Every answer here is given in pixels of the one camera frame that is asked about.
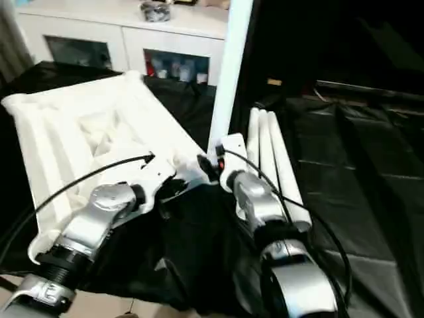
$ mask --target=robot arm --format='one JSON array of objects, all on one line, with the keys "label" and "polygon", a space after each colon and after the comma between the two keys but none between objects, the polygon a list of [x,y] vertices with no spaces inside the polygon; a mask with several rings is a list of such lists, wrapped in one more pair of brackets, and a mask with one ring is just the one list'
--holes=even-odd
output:
[{"label": "robot arm", "polygon": [[271,271],[270,276],[261,278],[262,298],[269,312],[273,317],[293,318],[336,313],[329,279],[298,239],[280,200],[266,182],[248,171],[245,161],[225,150],[246,158],[241,134],[222,140],[219,181],[225,191],[234,193],[260,252],[260,261]]},{"label": "robot arm", "polygon": [[0,308],[0,318],[51,318],[65,313],[110,231],[149,212],[156,192],[174,174],[167,161],[155,157],[140,171],[139,182],[95,188],[54,246],[37,256],[38,271],[23,279]]}]

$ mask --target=black surface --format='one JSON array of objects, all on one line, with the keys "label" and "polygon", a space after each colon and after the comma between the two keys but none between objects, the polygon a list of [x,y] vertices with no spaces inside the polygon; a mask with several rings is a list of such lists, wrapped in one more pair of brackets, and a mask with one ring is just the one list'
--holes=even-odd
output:
[{"label": "black surface", "polygon": [[[424,95],[418,5],[255,0],[238,81],[240,102],[250,105],[275,91],[300,96],[316,80]],[[269,78],[282,85],[268,85]]]},{"label": "black surface", "polygon": [[[33,92],[110,75],[41,64],[15,81],[12,90]],[[147,79],[147,84],[205,148],[213,98],[203,95],[195,102],[191,91],[177,83]],[[349,254],[351,317],[424,317],[423,117],[375,104],[323,107],[301,99],[277,109],[304,201],[330,224]],[[16,175],[3,182],[3,233],[30,195],[13,122],[3,114],[2,123],[7,123],[2,138],[8,150],[3,167]],[[35,230],[33,223],[15,243],[8,269],[28,269],[26,246]],[[234,278],[265,317],[256,290],[245,280],[245,273],[260,269],[243,233],[231,196],[218,187],[198,187],[118,228],[83,288],[246,317],[235,299]],[[313,242],[328,250],[331,272],[341,278],[339,255],[317,223],[313,234]]]}]

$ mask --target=white cylinder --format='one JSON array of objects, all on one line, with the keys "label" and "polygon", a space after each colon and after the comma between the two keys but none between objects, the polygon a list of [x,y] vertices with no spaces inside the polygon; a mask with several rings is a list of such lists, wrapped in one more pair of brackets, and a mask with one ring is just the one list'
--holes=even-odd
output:
[{"label": "white cylinder", "polygon": [[[296,178],[294,176],[292,163],[290,162],[286,144],[277,121],[277,116],[274,112],[270,111],[268,113],[268,121],[281,192],[285,197],[303,204],[299,187],[297,186]],[[312,220],[308,210],[298,207],[290,202],[286,202],[286,206],[294,225],[299,229],[299,231],[304,232],[311,228]]]},{"label": "white cylinder", "polygon": [[230,127],[231,113],[233,112],[237,83],[239,81],[252,4],[253,0],[231,1],[223,62],[221,64],[217,94],[213,106],[209,144],[207,147],[208,158],[213,163],[216,163],[215,147],[221,138],[228,134]]},{"label": "white cylinder", "polygon": [[280,187],[278,186],[274,153],[272,151],[268,114],[265,110],[261,110],[259,112],[259,152],[260,169],[268,178],[270,178],[277,190],[280,190]]},{"label": "white cylinder", "polygon": [[[247,158],[259,167],[259,109],[255,107],[250,110],[246,149]],[[258,172],[250,166],[249,171],[258,175]]]}]

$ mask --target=black tablecloth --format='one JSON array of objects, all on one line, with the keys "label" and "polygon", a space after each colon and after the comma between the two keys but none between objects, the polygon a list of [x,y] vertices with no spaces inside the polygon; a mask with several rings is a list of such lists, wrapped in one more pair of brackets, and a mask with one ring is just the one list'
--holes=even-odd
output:
[{"label": "black tablecloth", "polygon": [[[32,93],[114,73],[41,63],[12,83],[9,93]],[[184,129],[201,145],[207,137],[213,97],[196,98],[184,84],[146,79]],[[305,203],[334,229],[354,272],[351,317],[424,317],[424,151],[420,113],[322,105],[303,99],[277,107],[280,126]],[[241,109],[242,118],[248,109]],[[30,204],[13,120],[2,111],[3,233]],[[245,132],[246,123],[240,128]],[[169,303],[178,309],[245,317],[233,279],[257,267],[234,218],[234,201],[219,187],[202,186],[118,228],[83,289]],[[35,220],[13,245],[8,270],[28,270],[26,247]],[[327,250],[331,272],[343,282],[343,265],[323,229],[314,242]],[[260,301],[252,305],[263,314]]]}]

